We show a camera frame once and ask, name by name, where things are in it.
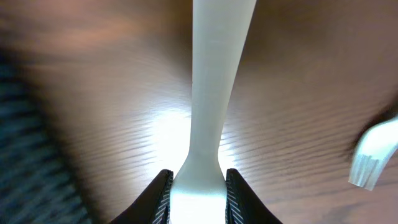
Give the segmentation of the white plastic fork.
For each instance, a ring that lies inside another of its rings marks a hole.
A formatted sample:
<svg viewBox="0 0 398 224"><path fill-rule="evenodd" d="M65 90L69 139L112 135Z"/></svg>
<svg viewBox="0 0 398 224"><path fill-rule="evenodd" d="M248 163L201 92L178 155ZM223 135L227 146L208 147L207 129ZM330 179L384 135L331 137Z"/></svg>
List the white plastic fork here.
<svg viewBox="0 0 398 224"><path fill-rule="evenodd" d="M218 150L256 0L194 0L192 116L187 158L170 190L172 223L224 223Z"/></svg>
<svg viewBox="0 0 398 224"><path fill-rule="evenodd" d="M397 117L369 128L355 147L348 182L372 191L397 150Z"/></svg>

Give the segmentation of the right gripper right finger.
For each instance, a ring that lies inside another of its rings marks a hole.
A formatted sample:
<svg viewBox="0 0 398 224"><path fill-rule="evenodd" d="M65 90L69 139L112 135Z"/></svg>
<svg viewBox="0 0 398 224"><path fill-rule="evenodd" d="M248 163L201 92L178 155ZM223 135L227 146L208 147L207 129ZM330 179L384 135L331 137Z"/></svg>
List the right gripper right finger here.
<svg viewBox="0 0 398 224"><path fill-rule="evenodd" d="M226 173L226 224L282 224L236 169Z"/></svg>

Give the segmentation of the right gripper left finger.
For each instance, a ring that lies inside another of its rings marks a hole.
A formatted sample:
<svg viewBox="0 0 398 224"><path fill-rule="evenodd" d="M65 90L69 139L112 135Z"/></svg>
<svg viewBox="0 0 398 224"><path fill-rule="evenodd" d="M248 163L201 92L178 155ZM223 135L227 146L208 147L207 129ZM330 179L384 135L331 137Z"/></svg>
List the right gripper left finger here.
<svg viewBox="0 0 398 224"><path fill-rule="evenodd" d="M163 169L135 201L109 224L169 224L174 173Z"/></svg>

